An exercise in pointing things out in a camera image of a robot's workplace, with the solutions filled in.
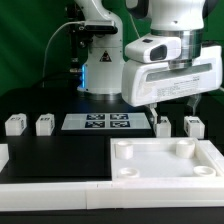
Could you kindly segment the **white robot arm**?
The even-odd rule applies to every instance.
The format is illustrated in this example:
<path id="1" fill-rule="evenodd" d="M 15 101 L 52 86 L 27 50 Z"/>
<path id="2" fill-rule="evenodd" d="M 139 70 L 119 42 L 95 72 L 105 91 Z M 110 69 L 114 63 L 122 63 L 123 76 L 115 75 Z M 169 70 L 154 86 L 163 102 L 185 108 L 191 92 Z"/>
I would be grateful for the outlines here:
<path id="1" fill-rule="evenodd" d="M 123 44 L 121 19 L 102 0 L 75 0 L 88 46 L 78 90 L 95 99 L 121 96 L 137 107 L 216 90 L 222 83 L 219 45 L 202 42 L 203 18 L 216 0 L 125 0 L 150 33 Z"/>

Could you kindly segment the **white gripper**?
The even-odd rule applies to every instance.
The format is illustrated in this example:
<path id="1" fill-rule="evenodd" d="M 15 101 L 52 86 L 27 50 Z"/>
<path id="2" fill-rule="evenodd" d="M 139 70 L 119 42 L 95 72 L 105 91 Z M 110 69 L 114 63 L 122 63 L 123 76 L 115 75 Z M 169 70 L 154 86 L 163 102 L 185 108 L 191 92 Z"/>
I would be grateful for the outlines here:
<path id="1" fill-rule="evenodd" d="M 158 102 L 191 95 L 187 105 L 195 112 L 201 100 L 199 93 L 221 86 L 221 52 L 219 45 L 203 47 L 192 66 L 174 70 L 167 62 L 142 64 L 129 60 L 122 74 L 122 98 L 134 107 L 149 104 L 153 124 L 157 124 Z"/>

